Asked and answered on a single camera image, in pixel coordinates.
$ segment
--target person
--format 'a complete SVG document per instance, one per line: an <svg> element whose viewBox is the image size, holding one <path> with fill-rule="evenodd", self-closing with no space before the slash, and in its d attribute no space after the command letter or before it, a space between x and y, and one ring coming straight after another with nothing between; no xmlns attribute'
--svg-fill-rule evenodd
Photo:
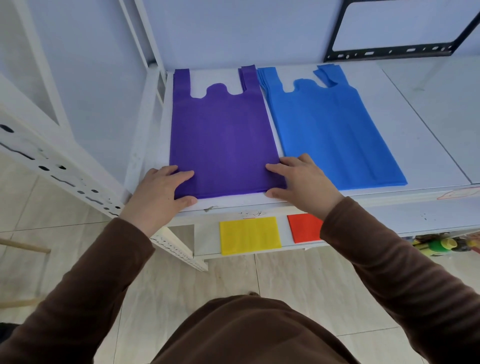
<svg viewBox="0 0 480 364"><path fill-rule="evenodd" d="M348 259L374 298L430 363L480 363L480 297L344 197L304 154L266 168L287 189L269 197L324 221L321 237ZM193 171L150 170L125 206L27 320L0 345L0 363L91 363L125 292L154 248L148 239L196 202L174 200ZM188 317L152 363L358 363L325 328L282 301L218 298Z"/></svg>

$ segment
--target tiled floor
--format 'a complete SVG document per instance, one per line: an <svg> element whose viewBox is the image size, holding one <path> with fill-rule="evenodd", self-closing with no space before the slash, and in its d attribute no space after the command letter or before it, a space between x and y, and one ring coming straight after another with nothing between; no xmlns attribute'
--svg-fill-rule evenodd
<svg viewBox="0 0 480 364"><path fill-rule="evenodd" d="M45 256L0 245L0 300L45 295L109 220L0 154L0 238L47 246ZM187 245L191 227L173 229ZM437 260L480 291L480 255ZM178 325L206 301L259 292L318 321L363 363L422 364L402 329L376 303L352 266L330 247L211 260L201 273L158 249L133 282L95 362L150 362ZM33 308L0 310L21 323Z"/></svg>

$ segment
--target blue bag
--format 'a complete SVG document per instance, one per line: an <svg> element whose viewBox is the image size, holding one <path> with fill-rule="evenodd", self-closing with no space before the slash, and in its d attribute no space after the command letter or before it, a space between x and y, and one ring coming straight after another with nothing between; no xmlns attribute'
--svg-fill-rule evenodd
<svg viewBox="0 0 480 364"><path fill-rule="evenodd" d="M314 80L284 92L275 67L257 70L286 156L308 153L339 190L407 184L340 66L326 64Z"/></svg>

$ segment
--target left hand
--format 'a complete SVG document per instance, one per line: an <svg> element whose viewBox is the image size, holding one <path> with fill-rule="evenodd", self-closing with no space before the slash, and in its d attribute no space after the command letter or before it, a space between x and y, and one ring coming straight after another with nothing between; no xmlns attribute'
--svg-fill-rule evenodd
<svg viewBox="0 0 480 364"><path fill-rule="evenodd" d="M171 175L177 169L178 166L167 166L149 170L119 218L150 238L181 210L195 205L197 199L193 196L174 199L175 189L194 175L192 170Z"/></svg>

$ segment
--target brown sleeve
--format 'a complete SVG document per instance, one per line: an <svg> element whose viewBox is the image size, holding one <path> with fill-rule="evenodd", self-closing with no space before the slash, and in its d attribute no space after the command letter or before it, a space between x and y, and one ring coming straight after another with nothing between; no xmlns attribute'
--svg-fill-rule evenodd
<svg viewBox="0 0 480 364"><path fill-rule="evenodd" d="M353 264L431 364L459 363L462 357L480 363L480 296L472 288L349 197L327 216L321 237Z"/></svg>
<svg viewBox="0 0 480 364"><path fill-rule="evenodd" d="M0 345L0 363L91 363L128 286L154 248L132 224L113 219L62 281Z"/></svg>

